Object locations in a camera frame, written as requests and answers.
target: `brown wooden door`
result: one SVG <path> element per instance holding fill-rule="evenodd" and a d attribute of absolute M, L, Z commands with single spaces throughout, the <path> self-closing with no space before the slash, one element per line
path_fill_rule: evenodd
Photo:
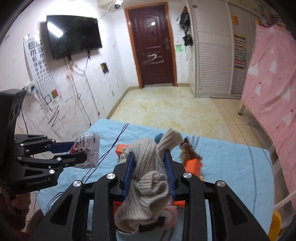
<path fill-rule="evenodd" d="M 174 83 L 164 5 L 128 11 L 143 85 Z"/>

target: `crumpled foil packet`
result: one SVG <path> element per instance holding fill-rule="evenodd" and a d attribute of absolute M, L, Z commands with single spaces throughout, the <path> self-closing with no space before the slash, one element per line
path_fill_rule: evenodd
<path fill-rule="evenodd" d="M 87 159 L 84 163 L 77 164 L 78 168 L 95 168 L 98 167 L 99 162 L 99 147 L 100 136 L 97 132 L 80 136 L 74 142 L 71 150 L 68 153 L 85 152 Z"/>

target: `black bag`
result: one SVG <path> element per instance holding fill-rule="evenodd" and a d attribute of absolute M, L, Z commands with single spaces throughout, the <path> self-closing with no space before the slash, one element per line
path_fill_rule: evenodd
<path fill-rule="evenodd" d="M 190 34 L 187 34 L 183 37 L 184 40 L 184 45 L 185 46 L 189 46 L 189 45 L 193 45 L 193 40 Z"/>
<path fill-rule="evenodd" d="M 187 12 L 186 7 L 184 7 L 183 12 L 181 13 L 180 26 L 184 29 L 184 32 L 186 34 L 188 28 L 190 27 L 189 13 Z"/>

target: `door frame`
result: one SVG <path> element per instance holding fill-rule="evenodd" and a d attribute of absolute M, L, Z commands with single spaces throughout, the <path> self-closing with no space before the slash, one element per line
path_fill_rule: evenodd
<path fill-rule="evenodd" d="M 131 9 L 137 9 L 137 8 L 142 8 L 142 7 L 151 7 L 151 6 L 157 6 L 157 5 L 163 5 L 165 7 L 165 19 L 166 19 L 167 24 L 168 24 L 168 32 L 169 32 L 169 38 L 170 38 L 170 49 L 171 49 L 171 52 L 172 52 L 174 86 L 178 86 L 178 84 L 177 84 L 177 69 L 176 69 L 175 47 L 174 47 L 172 25 L 170 23 L 170 16 L 169 16 L 169 13 L 168 13 L 168 3 L 167 2 L 160 2 L 160 3 L 141 4 L 141 5 L 128 7 L 128 8 L 124 9 L 140 89 L 143 88 L 142 74 L 141 74 L 141 70 L 140 70 L 139 60 L 138 60 L 138 57 L 137 57 L 136 44 L 135 44 L 135 39 L 133 37 L 133 30 L 132 30 L 132 27 L 131 27 L 131 20 L 130 20 L 128 11 L 131 10 Z"/>

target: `eye chart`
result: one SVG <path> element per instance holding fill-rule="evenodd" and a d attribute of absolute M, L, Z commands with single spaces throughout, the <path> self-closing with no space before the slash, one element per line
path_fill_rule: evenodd
<path fill-rule="evenodd" d="M 39 31 L 23 38 L 25 58 L 32 81 L 37 84 L 37 91 L 41 93 L 47 104 L 60 98 L 54 79 L 48 69 Z"/>

